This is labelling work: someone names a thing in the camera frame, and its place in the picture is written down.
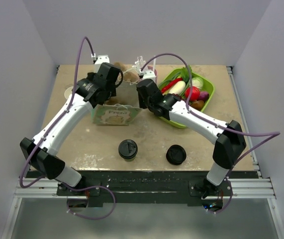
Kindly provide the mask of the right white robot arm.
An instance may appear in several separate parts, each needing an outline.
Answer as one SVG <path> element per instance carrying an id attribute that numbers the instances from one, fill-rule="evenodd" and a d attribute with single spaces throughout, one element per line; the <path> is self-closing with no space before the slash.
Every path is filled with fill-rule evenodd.
<path id="1" fill-rule="evenodd" d="M 204 190 L 214 196 L 222 189 L 222 181 L 233 168 L 246 148 L 241 125 L 214 119 L 193 109 L 172 94 L 163 95 L 151 79 L 142 80 L 136 86 L 139 105 L 154 115 L 178 122 L 204 136 L 214 145 L 214 163 L 204 180 Z"/>

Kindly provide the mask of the green paper coffee cup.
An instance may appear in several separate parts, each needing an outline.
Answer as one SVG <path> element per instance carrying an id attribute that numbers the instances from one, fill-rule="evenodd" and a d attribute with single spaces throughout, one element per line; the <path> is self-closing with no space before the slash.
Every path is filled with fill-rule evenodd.
<path id="1" fill-rule="evenodd" d="M 134 155 L 133 155 L 133 156 L 123 156 L 123 155 L 121 155 L 121 157 L 122 157 L 125 161 L 130 162 L 130 161 L 133 161 L 136 156 L 134 156 Z"/>

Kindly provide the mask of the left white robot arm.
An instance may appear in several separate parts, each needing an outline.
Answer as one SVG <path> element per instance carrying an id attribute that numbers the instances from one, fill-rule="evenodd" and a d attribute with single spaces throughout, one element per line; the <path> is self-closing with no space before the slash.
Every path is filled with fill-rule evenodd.
<path id="1" fill-rule="evenodd" d="M 32 139 L 24 138 L 20 142 L 26 164 L 43 177 L 67 184 L 74 195 L 81 195 L 86 189 L 82 175 L 58 158 L 57 153 L 86 114 L 116 96 L 116 88 L 120 85 L 118 77 L 123 77 L 122 70 L 104 62 L 96 73 L 89 72 L 86 78 L 76 81 L 66 103 L 44 129 Z"/>

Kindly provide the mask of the printed paper takeout bag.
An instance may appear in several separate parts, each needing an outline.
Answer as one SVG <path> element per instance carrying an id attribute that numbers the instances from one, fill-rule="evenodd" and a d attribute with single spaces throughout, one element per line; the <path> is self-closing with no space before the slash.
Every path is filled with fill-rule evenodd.
<path id="1" fill-rule="evenodd" d="M 91 113 L 92 123 L 97 125 L 129 125 L 139 115 L 142 109 L 139 107 L 136 83 L 122 82 L 116 88 L 118 104 L 97 105 Z"/>

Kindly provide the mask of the black plastic cup lid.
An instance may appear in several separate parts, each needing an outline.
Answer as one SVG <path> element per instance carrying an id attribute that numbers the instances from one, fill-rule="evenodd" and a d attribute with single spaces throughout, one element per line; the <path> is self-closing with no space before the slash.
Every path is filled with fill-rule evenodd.
<path id="1" fill-rule="evenodd" d="M 131 139 L 122 141 L 118 146 L 119 155 L 123 156 L 136 156 L 138 152 L 137 143 Z"/>

